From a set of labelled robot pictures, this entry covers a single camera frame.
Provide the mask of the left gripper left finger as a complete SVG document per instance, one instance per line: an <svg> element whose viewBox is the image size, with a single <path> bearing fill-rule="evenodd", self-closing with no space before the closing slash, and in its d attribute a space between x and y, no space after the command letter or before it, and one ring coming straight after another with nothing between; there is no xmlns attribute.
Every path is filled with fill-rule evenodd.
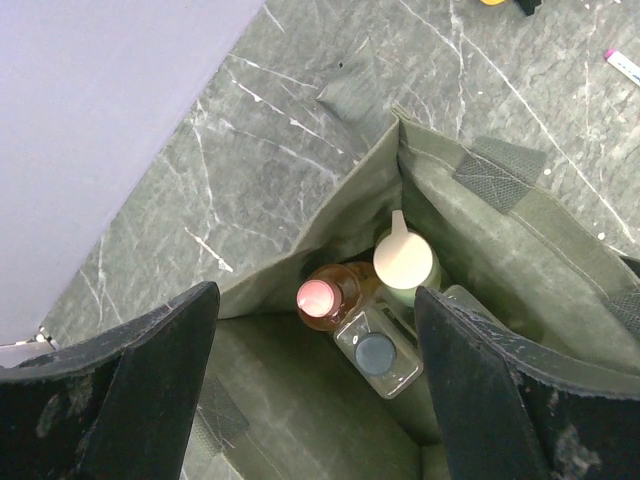
<svg viewBox="0 0 640 480"><path fill-rule="evenodd" d="M177 479L220 293L155 310L1 371L4 479Z"/></svg>

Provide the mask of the orange bottle pink cap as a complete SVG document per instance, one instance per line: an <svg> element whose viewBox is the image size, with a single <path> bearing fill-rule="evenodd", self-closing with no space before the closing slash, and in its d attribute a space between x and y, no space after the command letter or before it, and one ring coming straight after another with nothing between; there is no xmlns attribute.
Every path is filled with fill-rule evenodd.
<svg viewBox="0 0 640 480"><path fill-rule="evenodd" d="M316 270L298 289L297 310L311 329L333 332L380 288L368 262L329 264Z"/></svg>

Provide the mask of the clear bottle with black label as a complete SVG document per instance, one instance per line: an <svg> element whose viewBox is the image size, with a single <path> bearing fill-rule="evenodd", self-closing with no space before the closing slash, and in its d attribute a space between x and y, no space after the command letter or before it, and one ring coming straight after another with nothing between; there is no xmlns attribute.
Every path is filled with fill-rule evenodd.
<svg viewBox="0 0 640 480"><path fill-rule="evenodd" d="M384 399L398 396L423 371L415 338L383 301L355 312L333 333L333 339Z"/></svg>

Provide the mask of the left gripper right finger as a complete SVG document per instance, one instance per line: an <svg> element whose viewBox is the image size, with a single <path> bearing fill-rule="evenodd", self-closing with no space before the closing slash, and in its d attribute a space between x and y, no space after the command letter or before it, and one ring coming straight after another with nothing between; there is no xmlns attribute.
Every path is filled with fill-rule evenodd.
<svg viewBox="0 0 640 480"><path fill-rule="evenodd" d="M419 288L415 321L454 479L636 479L639 379Z"/></svg>

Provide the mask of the green bottle beige cap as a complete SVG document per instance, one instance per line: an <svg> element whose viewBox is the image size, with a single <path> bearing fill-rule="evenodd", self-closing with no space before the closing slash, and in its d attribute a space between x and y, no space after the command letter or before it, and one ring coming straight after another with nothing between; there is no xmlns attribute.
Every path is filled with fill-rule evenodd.
<svg viewBox="0 0 640 480"><path fill-rule="evenodd" d="M391 227L374 248L373 266L390 295L406 307L413 307L419 287L441 287L442 268L436 253L407 226L401 210L391 213Z"/></svg>

